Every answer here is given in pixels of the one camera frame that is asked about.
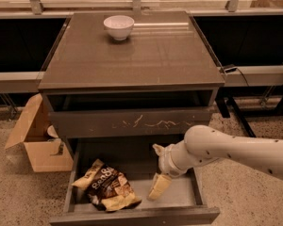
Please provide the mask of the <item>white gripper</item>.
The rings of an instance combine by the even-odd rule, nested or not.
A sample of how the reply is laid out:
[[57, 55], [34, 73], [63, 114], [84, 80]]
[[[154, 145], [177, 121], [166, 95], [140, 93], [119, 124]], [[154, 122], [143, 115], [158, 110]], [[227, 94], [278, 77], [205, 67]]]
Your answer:
[[158, 167], [163, 174], [154, 175], [148, 194], [149, 201], [157, 200], [170, 186], [172, 178], [185, 174], [192, 167], [191, 155], [183, 141], [167, 147], [154, 144], [153, 149], [158, 156]]

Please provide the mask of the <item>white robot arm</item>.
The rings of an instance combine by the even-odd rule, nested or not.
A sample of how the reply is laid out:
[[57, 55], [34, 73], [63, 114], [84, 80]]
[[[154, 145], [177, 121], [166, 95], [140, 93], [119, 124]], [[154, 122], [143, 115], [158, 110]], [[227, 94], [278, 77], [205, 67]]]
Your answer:
[[184, 139], [167, 147], [153, 145], [160, 173], [156, 173], [148, 194], [157, 200], [172, 179], [189, 169], [202, 167], [219, 158], [227, 158], [283, 181], [283, 140], [236, 137], [205, 125], [195, 125]]

